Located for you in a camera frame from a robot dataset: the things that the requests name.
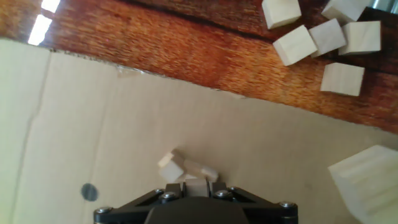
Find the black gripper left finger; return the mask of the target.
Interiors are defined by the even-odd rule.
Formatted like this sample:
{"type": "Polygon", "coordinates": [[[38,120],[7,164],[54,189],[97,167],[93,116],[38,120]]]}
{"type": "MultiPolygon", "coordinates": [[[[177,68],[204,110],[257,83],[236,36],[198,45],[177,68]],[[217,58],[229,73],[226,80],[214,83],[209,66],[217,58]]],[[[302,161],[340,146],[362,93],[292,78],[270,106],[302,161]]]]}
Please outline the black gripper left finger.
{"type": "Polygon", "coordinates": [[[144,223],[149,212],[158,205],[182,198],[180,184],[167,184],[154,189],[121,207],[100,207],[93,212],[93,223],[144,223]]]}

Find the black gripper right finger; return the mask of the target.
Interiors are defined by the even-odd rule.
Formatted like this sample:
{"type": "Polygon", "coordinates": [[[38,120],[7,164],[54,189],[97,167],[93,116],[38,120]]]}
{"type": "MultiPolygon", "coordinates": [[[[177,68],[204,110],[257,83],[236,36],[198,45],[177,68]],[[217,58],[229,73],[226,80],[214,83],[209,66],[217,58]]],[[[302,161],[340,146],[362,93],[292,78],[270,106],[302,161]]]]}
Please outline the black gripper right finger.
{"type": "Polygon", "coordinates": [[[298,224],[298,205],[293,202],[273,203],[239,187],[227,187],[224,182],[212,182],[211,196],[235,203],[242,208],[249,223],[298,224]]]}

